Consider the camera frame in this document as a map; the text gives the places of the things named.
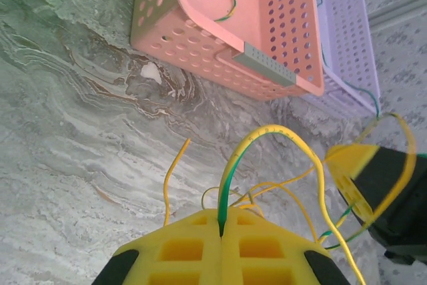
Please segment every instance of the gray marble surface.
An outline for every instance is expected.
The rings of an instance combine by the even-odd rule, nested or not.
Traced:
[[[163,178],[187,137],[192,143],[169,184],[172,221],[200,209],[203,191],[219,184],[232,150],[259,125],[288,126],[320,157],[360,131],[358,121],[330,119],[298,98],[256,102],[136,52],[129,46],[132,6],[133,0],[0,0],[6,284],[89,284],[117,247],[160,228]],[[234,188],[282,181],[309,166],[290,142],[265,137],[245,156]],[[291,189],[318,233],[325,230],[315,177]],[[326,196],[338,217],[344,205],[329,177]],[[215,202],[212,194],[208,204]],[[274,192],[260,204],[269,220],[310,238],[288,196]],[[357,227],[352,219],[344,232]],[[369,235],[352,249],[368,283],[379,284]],[[355,284],[343,253],[334,258]]]

